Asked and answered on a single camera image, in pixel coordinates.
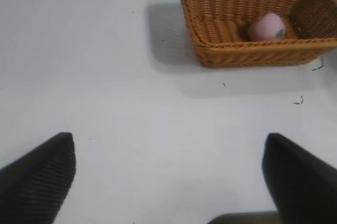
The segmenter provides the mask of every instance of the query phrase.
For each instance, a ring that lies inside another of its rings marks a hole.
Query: white table
[[[261,170],[269,132],[337,167],[337,52],[316,71],[319,60],[205,69],[179,0],[0,8],[0,166],[60,131],[74,136],[77,174],[55,224],[273,210]]]

